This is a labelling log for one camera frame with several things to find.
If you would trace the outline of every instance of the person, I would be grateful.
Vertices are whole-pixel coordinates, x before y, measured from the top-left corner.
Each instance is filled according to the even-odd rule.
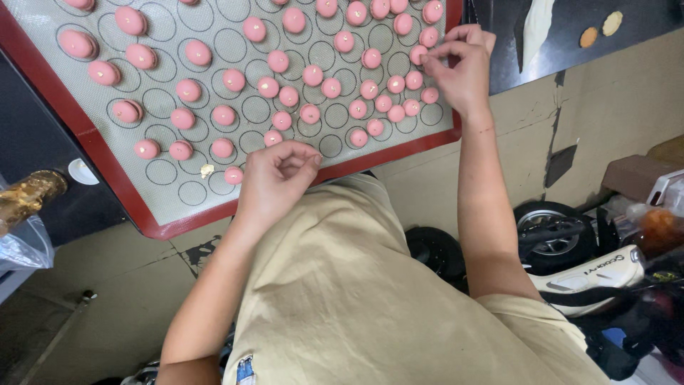
[[[285,141],[248,155],[237,213],[171,322],[158,384],[219,384],[236,316],[224,384],[609,383],[518,259],[488,102],[494,43],[462,25],[421,56],[461,116],[470,297],[409,256],[378,180],[353,175],[306,192],[321,155]],[[452,69],[440,61],[448,55],[460,59]]]

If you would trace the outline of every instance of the person's right hand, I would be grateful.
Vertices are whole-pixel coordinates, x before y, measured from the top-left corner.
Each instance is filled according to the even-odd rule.
[[[432,76],[451,107],[464,119],[489,106],[489,57],[496,35],[479,24],[459,25],[444,36],[444,44],[421,55],[425,73]],[[439,58],[458,56],[452,69]]]

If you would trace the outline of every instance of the plastic bag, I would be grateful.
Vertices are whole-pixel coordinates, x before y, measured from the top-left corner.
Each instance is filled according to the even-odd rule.
[[[7,183],[0,175],[0,190],[5,188]],[[0,271],[49,269],[54,259],[55,249],[38,215],[29,217],[0,237]]]

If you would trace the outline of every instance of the hand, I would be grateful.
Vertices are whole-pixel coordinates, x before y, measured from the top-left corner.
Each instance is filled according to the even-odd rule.
[[[322,155],[286,140],[247,155],[235,221],[261,237],[299,201],[316,178]]]
[[[425,73],[432,76],[447,103],[465,119],[489,106],[489,57],[497,37],[478,24],[459,25],[444,36],[444,44],[421,55]],[[452,69],[439,58],[458,56]]]

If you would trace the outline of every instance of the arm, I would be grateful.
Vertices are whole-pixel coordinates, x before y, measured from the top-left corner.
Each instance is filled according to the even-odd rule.
[[[158,383],[219,384],[218,352],[242,296],[254,247],[304,194],[321,156],[288,140],[247,156],[237,213],[166,334]]]
[[[518,258],[518,232],[499,163],[489,108],[489,57],[496,37],[462,25],[421,59],[462,120],[458,172],[458,231],[473,298],[509,294],[541,301]],[[456,55],[444,67],[438,58]]]

